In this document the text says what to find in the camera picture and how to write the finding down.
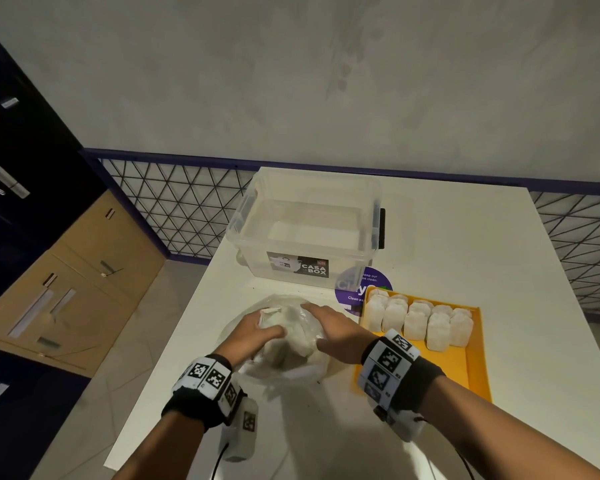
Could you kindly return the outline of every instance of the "hand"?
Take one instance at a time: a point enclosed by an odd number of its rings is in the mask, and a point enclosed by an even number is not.
[[[214,350],[214,354],[222,355],[235,368],[254,356],[268,341],[285,336],[286,331],[280,325],[258,328],[259,321],[259,310],[243,316],[231,334]]]
[[[377,338],[333,308],[313,303],[300,306],[316,317],[324,329],[327,338],[316,341],[318,350],[341,362],[360,363],[362,352]]]

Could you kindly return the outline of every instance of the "yellow tray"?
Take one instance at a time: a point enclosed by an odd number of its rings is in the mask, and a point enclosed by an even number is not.
[[[369,300],[369,292],[375,289],[375,286],[367,287],[365,293],[365,305]],[[433,352],[427,348],[423,340],[410,340],[413,345],[420,349],[420,354],[427,360],[432,361],[442,368],[449,379],[454,380],[458,384],[471,389],[477,395],[483,397],[488,402],[491,401],[491,390],[489,389],[489,377],[487,376],[487,364],[484,359],[484,340],[482,338],[482,315],[480,308],[474,306],[456,305],[455,303],[446,303],[444,301],[436,301],[429,298],[421,298],[419,296],[410,296],[396,291],[385,290],[389,296],[401,294],[409,299],[409,304],[416,299],[426,299],[433,305],[449,305],[452,308],[467,308],[471,310],[473,319],[473,331],[469,344],[466,347],[449,347],[444,352]],[[360,316],[360,325],[368,328],[365,322],[365,313]],[[357,394],[364,394],[356,384],[358,375],[362,370],[361,365],[357,365],[353,375],[353,389]]]

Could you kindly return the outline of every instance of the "gray wall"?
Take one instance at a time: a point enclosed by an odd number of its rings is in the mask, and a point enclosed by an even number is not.
[[[600,0],[0,0],[85,146],[600,181]]]

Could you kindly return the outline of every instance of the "white table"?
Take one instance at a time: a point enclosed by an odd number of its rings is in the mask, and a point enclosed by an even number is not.
[[[378,179],[386,249],[373,267],[394,290],[480,306],[493,402],[600,468],[600,352],[528,192]],[[124,464],[158,421],[170,387],[211,352],[224,325],[272,293],[340,309],[332,290],[254,278],[224,240],[105,466]],[[244,384],[260,406],[256,454],[223,462],[222,478],[466,478],[437,431],[427,426],[415,444],[402,444],[351,392],[351,368],[330,367],[320,385],[282,395]],[[205,436],[189,478],[208,478],[218,438],[215,430]]]

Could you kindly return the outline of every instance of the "clear plastic storage box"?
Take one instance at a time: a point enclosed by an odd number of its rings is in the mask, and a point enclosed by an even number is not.
[[[255,276],[357,290],[379,241],[373,177],[261,168],[226,237]]]

